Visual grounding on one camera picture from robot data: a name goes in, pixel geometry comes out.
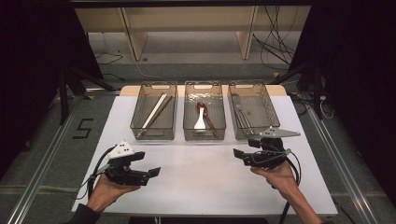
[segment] white tabletop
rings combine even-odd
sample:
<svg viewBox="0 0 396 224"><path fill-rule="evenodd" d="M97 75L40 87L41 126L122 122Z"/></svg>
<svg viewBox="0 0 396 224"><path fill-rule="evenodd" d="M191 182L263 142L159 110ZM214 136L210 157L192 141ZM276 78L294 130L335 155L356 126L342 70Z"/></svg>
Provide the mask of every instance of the white tabletop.
<svg viewBox="0 0 396 224"><path fill-rule="evenodd" d="M254 152L247 142L234 138L228 99L224 97L227 129L223 141L187 142L183 133L184 98L177 103L176 136L173 141L136 141L130 124L137 97L116 97L92 162L83 181L92 173L102 154L122 140L135 151L145 151L142 161L134 161L133 170L147 171L161 167L160 174L148 185L123 195L105 212L129 216L155 217L264 217L280 215L286 201L265 179L254 175L233 156L233 149ZM300 132L301 136L283 138L285 148L294 152L302 165L300 189L320 216L335 216L337 211L321 176L303 127L289 96L271 96L280 128ZM85 192L83 188L79 197ZM86 203L87 197L77 200Z"/></svg>

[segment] white spoon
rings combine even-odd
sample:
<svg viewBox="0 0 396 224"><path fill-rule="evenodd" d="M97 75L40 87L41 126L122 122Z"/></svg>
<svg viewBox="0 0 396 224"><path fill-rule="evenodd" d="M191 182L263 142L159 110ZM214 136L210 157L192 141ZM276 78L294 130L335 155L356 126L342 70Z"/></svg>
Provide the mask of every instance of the white spoon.
<svg viewBox="0 0 396 224"><path fill-rule="evenodd" d="M206 129L205 122L204 122L204 109L199 109L199 118L194 125L194 129Z"/></svg>

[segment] gray transparent basket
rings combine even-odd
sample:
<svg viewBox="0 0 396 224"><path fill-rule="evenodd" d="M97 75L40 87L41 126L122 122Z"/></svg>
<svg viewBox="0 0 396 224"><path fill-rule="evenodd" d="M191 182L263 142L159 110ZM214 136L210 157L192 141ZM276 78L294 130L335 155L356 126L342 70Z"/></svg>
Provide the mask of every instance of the gray transparent basket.
<svg viewBox="0 0 396 224"><path fill-rule="evenodd" d="M215 129L211 129L206 118L205 129L194 129L199 118L198 102L207 107L207 115ZM226 122L221 84L219 81L186 81L183 119L184 137L190 140L223 140Z"/></svg>
<svg viewBox="0 0 396 224"><path fill-rule="evenodd" d="M144 82L140 87L131 122L135 139L173 140L175 138L176 112L176 82Z"/></svg>
<svg viewBox="0 0 396 224"><path fill-rule="evenodd" d="M262 80L238 80L229 84L228 98L235 139L261 138L270 126L280 126Z"/></svg>

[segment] brown spoon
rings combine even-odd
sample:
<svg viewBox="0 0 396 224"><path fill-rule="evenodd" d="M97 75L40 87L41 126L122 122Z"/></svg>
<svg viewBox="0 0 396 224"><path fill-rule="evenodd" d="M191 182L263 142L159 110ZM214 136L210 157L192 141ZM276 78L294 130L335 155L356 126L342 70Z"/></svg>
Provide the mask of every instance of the brown spoon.
<svg viewBox="0 0 396 224"><path fill-rule="evenodd" d="M204 109L204 117L206 118L207 123L209 124L210 129L213 130L213 135L218 136L218 132L216 132L215 125L213 125L212 121L210 120L209 116L207 115L207 107L206 107L206 105L205 105L204 103L202 103L202 102L198 102L198 103L197 103L198 112L199 112L199 110L200 110L201 108Z"/></svg>

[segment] black sleeve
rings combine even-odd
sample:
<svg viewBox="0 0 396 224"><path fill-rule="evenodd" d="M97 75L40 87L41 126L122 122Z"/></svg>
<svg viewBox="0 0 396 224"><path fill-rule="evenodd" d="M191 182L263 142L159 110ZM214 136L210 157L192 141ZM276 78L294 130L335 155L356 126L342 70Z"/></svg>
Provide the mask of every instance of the black sleeve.
<svg viewBox="0 0 396 224"><path fill-rule="evenodd" d="M95 224L99 217L100 214L95 213L91 208L80 203L70 221L64 224Z"/></svg>

